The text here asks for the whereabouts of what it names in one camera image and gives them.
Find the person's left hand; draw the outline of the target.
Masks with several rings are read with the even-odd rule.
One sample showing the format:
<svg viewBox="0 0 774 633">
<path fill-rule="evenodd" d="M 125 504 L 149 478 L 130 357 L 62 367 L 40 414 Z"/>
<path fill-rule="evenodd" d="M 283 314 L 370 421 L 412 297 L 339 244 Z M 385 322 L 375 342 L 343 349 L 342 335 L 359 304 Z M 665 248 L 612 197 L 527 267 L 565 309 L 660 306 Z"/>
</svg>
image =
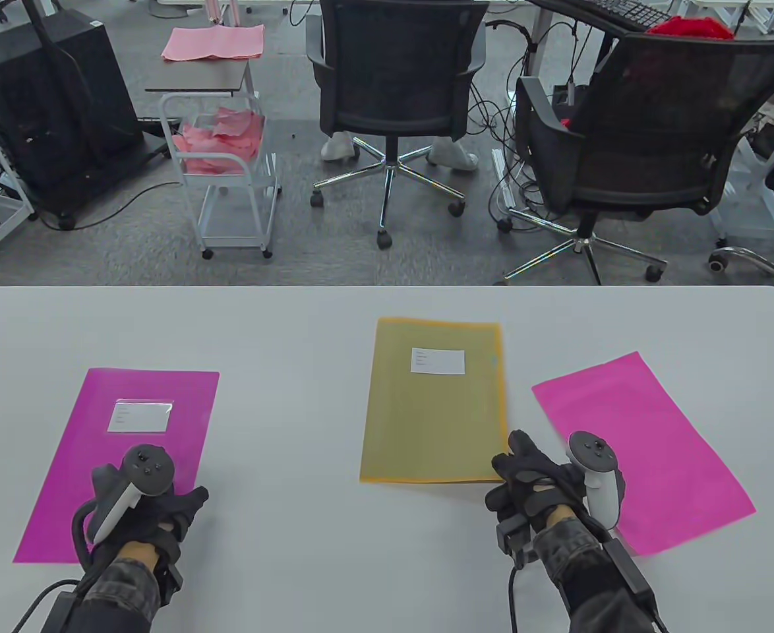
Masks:
<svg viewBox="0 0 774 633">
<path fill-rule="evenodd" d="M 92 470 L 94 498 L 76 510 L 71 522 L 74 551 L 84 572 L 74 589 L 77 599 L 131 541 L 146 541 L 158 553 L 153 576 L 161 606 L 181 590 L 183 578 L 176 568 L 180 547 L 209 493 L 197 487 L 180 495 L 173 480 L 173 462 L 153 456 L 150 447 L 126 456 L 119 467 L 106 464 Z"/>
</svg>

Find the person's right hand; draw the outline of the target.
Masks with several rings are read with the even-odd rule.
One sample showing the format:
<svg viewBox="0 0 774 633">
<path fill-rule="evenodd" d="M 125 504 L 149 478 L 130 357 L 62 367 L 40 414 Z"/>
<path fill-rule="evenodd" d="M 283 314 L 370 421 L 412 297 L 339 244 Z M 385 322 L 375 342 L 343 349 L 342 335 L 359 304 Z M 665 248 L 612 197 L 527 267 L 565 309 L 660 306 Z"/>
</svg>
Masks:
<svg viewBox="0 0 774 633">
<path fill-rule="evenodd" d="M 500 485 L 485 496 L 495 514 L 499 549 L 525 566 L 527 547 L 555 578 L 575 558 L 600 551 L 600 543 L 583 523 L 583 494 L 575 479 L 553 462 L 522 430 L 510 432 L 508 451 L 493 456 Z"/>
</svg>

